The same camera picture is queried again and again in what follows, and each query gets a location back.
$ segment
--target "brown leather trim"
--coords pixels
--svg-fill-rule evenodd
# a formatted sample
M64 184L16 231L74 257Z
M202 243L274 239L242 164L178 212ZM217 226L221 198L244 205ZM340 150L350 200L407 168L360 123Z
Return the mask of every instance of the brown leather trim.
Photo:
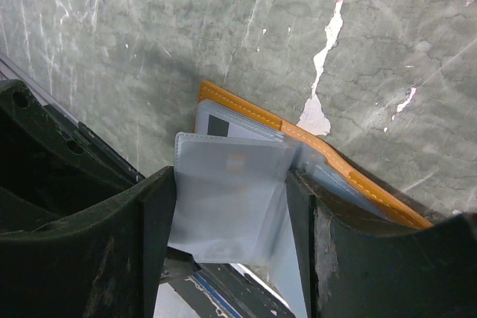
M307 143L315 150L322 153L328 164L340 173L349 184L361 192L370 201L375 203L375 205L396 222L415 229L425 229L432 226L432 224L424 217L420 216L406 204L389 194L365 175L358 172L341 158L339 154L336 153L325 141L313 136L311 133L281 119L273 113L265 111L263 108L235 96L209 81L204 81L200 84L199 102L205 99L217 102L241 113L242 115L246 115L247 117L268 125L276 130L281 130L289 136Z

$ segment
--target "black plastic object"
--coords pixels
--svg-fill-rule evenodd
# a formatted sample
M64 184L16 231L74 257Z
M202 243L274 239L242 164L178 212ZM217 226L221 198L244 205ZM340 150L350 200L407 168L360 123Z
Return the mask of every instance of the black plastic object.
M477 317L477 214L414 231L300 172L287 192L310 317Z
M152 317L172 168L134 185L19 80L0 81L0 124L1 316Z

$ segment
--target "marbled gray surface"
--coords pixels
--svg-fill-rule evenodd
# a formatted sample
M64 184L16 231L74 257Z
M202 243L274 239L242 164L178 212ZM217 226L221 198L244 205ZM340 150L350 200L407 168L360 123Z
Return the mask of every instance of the marbled gray surface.
M335 2L0 0L0 51L150 174L192 128L203 78L296 123ZM345 0L317 90L324 139L432 217L477 210L477 3L466 2Z

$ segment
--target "orange trim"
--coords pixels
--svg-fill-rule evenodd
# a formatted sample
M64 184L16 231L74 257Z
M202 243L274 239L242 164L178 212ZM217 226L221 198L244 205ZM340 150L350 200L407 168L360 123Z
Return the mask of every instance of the orange trim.
M322 153L328 164L341 174L349 184L375 203L396 222L415 229L425 229L432 226L424 217L420 216L406 204L358 172L341 158L325 141L313 136L311 133L281 119L273 113L265 111L263 108L235 96L209 81L204 81L200 84L199 102L205 99L217 102L255 121L259 121L276 130L281 130L285 134L307 143L316 151Z

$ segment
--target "scratched surface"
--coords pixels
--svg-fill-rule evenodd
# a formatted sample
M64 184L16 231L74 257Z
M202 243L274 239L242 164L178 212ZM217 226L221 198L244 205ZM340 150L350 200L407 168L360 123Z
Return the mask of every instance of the scratched surface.
M0 51L146 174L171 163L175 133L192 128L201 78L297 123L337 4L0 2ZM472 3L343 0L307 113L321 111L325 140L433 220L477 210Z

